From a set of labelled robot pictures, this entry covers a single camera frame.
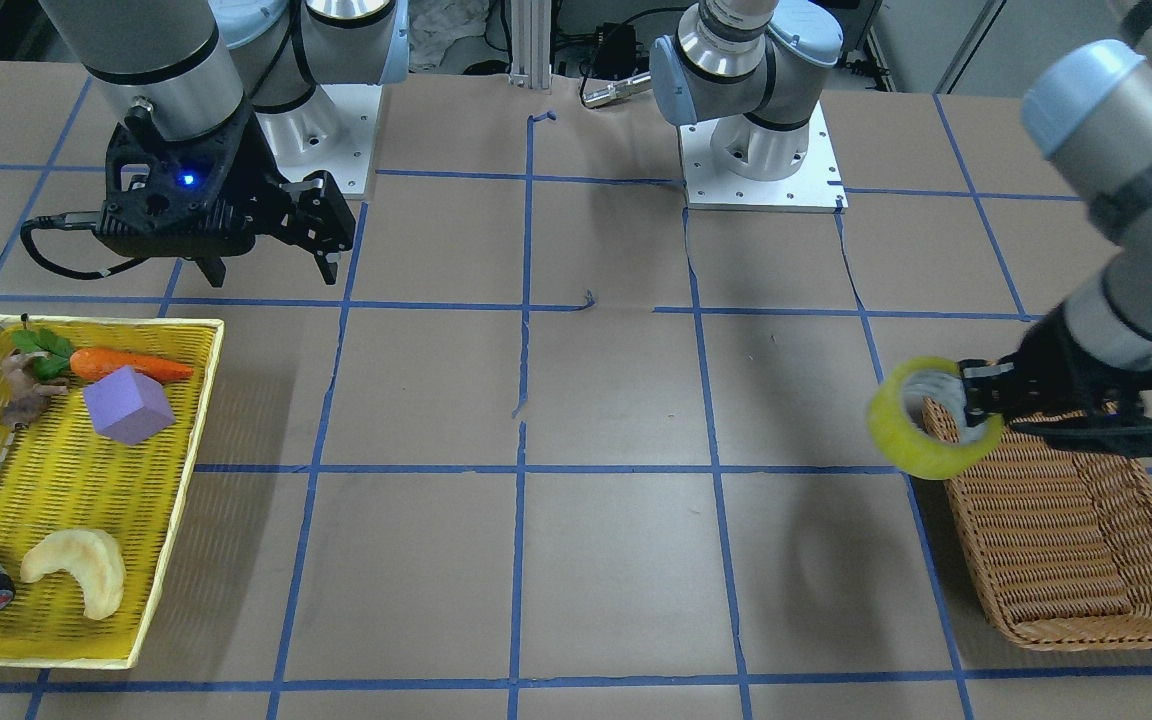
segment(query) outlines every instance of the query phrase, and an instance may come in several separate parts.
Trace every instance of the silver connector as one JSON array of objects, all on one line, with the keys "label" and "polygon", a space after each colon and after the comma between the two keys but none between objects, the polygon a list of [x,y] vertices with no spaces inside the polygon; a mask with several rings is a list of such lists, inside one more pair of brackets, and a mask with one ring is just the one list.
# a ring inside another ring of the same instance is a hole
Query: silver connector
[{"label": "silver connector", "polygon": [[612,105],[616,100],[624,100],[627,97],[639,94],[652,90],[652,73],[639,73],[636,76],[617,79],[608,83],[605,88],[599,88],[584,96],[586,108],[601,108],[604,105]]}]

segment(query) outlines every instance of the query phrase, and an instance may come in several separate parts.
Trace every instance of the basket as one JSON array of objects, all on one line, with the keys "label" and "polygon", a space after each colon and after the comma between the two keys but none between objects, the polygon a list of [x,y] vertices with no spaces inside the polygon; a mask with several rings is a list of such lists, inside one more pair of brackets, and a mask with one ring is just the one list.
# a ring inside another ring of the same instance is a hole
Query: basket
[{"label": "basket", "polygon": [[[925,402],[924,420],[956,441],[940,406]],[[1152,486],[1138,461],[1052,450],[1007,430],[945,487],[984,614],[1007,639],[1152,649]]]},{"label": "basket", "polygon": [[[78,584],[68,573],[15,583],[0,611],[0,666],[127,669],[136,665],[184,509],[207,401],[215,380],[220,320],[131,320],[37,316],[31,327],[54,329],[77,347],[105,346],[160,355],[195,367],[164,386],[175,423],[128,447],[92,430],[81,388],[52,399],[26,430],[0,425],[0,562],[14,579],[20,560],[63,528],[99,528],[114,536],[127,570],[114,615],[83,617]],[[20,319],[0,314],[0,361],[13,350]],[[0,376],[0,409],[10,397]]]}]

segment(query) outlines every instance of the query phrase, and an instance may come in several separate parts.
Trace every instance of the banana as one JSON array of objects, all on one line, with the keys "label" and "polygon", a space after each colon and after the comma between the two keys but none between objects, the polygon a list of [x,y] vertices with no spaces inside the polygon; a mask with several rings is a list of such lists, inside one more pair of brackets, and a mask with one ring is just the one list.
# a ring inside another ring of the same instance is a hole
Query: banana
[{"label": "banana", "polygon": [[86,617],[109,617],[123,601],[123,556],[118,541],[105,530],[56,530],[20,561],[20,579],[25,583],[36,583],[58,570],[67,570],[83,588]]}]

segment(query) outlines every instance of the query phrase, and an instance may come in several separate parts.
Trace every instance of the brown wicker basket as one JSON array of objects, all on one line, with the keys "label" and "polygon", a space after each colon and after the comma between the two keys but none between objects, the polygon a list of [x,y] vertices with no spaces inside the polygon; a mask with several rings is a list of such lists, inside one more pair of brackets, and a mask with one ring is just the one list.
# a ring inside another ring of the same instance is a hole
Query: brown wicker basket
[{"label": "brown wicker basket", "polygon": [[[952,417],[924,406],[929,433]],[[945,483],[990,623],[1029,650],[1152,649],[1152,486],[1138,461],[1007,430]]]}]

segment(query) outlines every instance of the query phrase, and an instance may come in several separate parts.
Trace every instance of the yellow tape roll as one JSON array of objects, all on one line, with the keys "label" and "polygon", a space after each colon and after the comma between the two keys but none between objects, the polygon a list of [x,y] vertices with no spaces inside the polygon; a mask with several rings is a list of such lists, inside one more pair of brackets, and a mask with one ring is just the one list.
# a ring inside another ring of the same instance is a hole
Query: yellow tape roll
[{"label": "yellow tape roll", "polygon": [[[954,414],[964,442],[946,442],[924,433],[910,419],[905,397],[932,397],[945,406]],[[945,480],[988,455],[1002,439],[1005,424],[998,415],[977,429],[964,429],[965,403],[954,361],[914,357],[896,365],[869,401],[869,435],[893,465],[914,477]]]}]

